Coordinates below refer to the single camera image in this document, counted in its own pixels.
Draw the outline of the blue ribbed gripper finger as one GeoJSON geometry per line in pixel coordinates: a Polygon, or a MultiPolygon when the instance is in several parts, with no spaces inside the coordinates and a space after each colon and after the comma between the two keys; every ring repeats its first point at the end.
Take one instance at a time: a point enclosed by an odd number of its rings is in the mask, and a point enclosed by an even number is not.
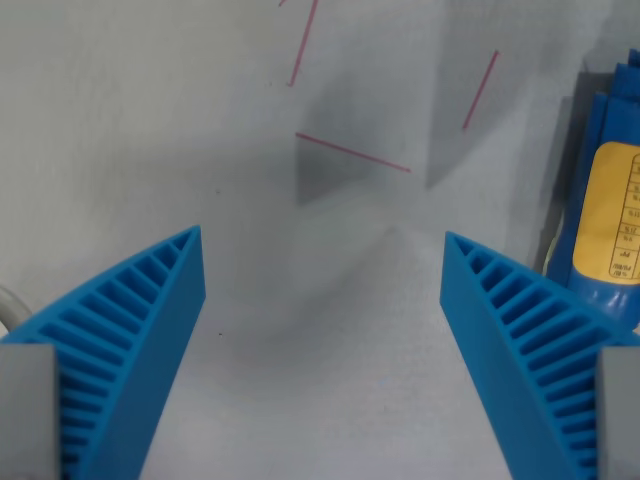
{"type": "Polygon", "coordinates": [[[192,226],[2,338],[55,350],[62,478],[139,478],[205,299],[201,229],[192,226]]]}
{"type": "Polygon", "coordinates": [[[630,329],[529,268],[445,235],[440,305],[515,479],[597,477],[596,363],[630,329]]]}

